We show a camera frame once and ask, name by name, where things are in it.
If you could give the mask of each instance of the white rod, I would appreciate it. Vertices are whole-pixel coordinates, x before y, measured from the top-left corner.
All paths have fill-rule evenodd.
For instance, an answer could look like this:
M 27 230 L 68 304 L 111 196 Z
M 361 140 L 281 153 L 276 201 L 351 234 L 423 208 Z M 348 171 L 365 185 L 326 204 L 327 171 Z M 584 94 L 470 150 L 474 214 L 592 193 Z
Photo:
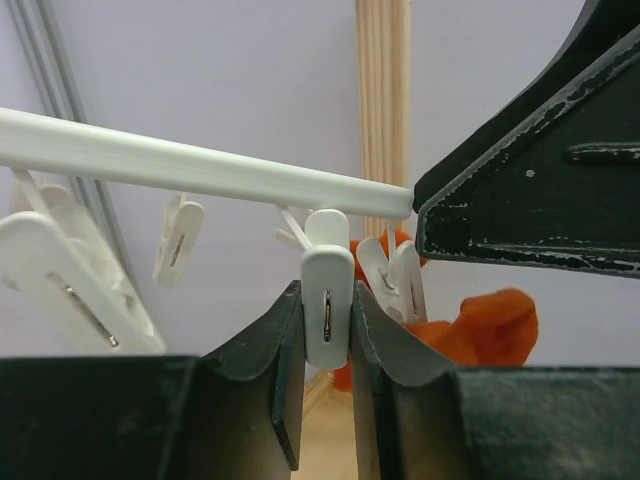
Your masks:
M 405 219 L 409 189 L 0 108 L 0 165 Z

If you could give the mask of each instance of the wooden board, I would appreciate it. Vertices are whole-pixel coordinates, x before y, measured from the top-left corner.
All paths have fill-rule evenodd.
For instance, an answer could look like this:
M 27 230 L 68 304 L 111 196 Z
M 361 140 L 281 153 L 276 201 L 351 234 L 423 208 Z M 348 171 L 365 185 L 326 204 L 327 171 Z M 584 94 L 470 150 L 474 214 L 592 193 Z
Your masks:
M 353 400 L 331 387 L 332 376 L 320 372 L 304 394 L 300 470 L 293 480 L 358 478 Z

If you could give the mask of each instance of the plastic clothespin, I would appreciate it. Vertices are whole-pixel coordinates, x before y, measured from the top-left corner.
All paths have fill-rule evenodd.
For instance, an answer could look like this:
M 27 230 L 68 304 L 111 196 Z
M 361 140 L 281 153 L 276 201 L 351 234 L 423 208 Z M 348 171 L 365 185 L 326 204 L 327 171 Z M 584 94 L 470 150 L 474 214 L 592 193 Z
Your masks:
M 161 354 L 166 345 L 89 212 L 59 185 L 14 171 L 0 264 L 85 354 Z
M 420 257 L 415 245 L 406 241 L 396 248 L 395 222 L 389 222 L 387 232 L 389 259 L 377 239 L 367 238 L 356 249 L 358 262 L 387 315 L 400 323 L 426 322 Z
M 163 287 L 177 287 L 182 281 L 191 252 L 204 221 L 204 208 L 187 201 L 187 195 L 171 197 L 164 211 L 160 248 L 153 280 Z
M 308 215 L 303 231 L 287 207 L 279 209 L 304 249 L 300 270 L 307 361 L 320 369 L 341 368 L 349 359 L 355 275 L 349 220 L 338 210 L 318 210 Z

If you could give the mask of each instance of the metal frame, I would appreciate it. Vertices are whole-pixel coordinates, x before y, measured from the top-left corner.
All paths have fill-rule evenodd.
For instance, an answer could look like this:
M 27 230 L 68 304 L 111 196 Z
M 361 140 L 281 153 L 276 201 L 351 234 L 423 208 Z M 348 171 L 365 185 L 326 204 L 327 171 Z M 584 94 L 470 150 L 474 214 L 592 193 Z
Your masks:
M 46 114 L 88 124 L 50 2 L 8 0 L 8 3 Z M 106 183 L 76 176 L 69 176 L 69 183 L 76 200 L 91 212 L 96 225 L 136 288 L 133 268 Z

